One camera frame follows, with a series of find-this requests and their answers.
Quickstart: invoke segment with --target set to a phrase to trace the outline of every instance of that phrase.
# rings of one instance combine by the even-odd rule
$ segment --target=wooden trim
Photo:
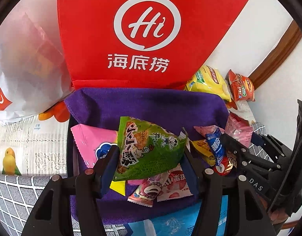
[[[293,227],[295,227],[297,225],[297,223],[298,223],[298,220],[290,222],[290,223],[284,223],[284,225],[282,226],[281,230],[293,228]]]
[[[265,60],[249,76],[255,89],[262,85],[281,66],[301,38],[302,32],[293,20],[276,48],[270,52]]]

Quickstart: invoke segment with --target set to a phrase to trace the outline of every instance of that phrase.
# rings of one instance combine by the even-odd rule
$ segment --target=blue logo on pink packet
[[[100,146],[98,148],[96,148],[96,150],[95,150],[96,158],[97,159],[105,158],[105,156],[109,152],[112,145],[117,145],[117,144],[111,144],[111,143],[108,143],[108,142],[104,142],[104,143],[100,144]]]

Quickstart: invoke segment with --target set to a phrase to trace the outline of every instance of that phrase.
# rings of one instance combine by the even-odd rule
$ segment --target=blue packaging
[[[215,157],[216,166],[220,166],[221,161],[225,155],[225,148],[220,142],[220,136],[222,135],[219,128],[214,133],[206,134],[207,143],[211,148],[211,151]]]
[[[224,236],[227,220],[228,196],[222,196],[220,219],[216,236]],[[201,203],[186,209],[144,221],[129,223],[126,236],[190,236],[196,223]]]

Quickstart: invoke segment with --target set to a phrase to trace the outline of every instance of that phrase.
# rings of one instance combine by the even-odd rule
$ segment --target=lay's logo
[[[250,80],[248,78],[245,79],[245,86],[246,86],[246,89],[248,89],[249,92],[252,93],[253,87],[251,86]]]
[[[209,69],[210,71],[210,76],[211,78],[213,79],[213,81],[216,83],[216,84],[219,84],[219,81],[216,77],[216,73],[215,73],[215,70],[213,68],[211,68],[210,66],[207,66],[207,68]]]

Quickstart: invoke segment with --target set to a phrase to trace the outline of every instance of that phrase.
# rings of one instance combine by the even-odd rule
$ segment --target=human hand
[[[262,204],[264,205],[265,209],[268,208],[268,203],[260,196],[258,196]],[[289,218],[289,216],[285,213],[284,208],[277,209],[273,212],[269,212],[268,216],[271,220],[272,224],[280,224],[283,223],[285,220]]]

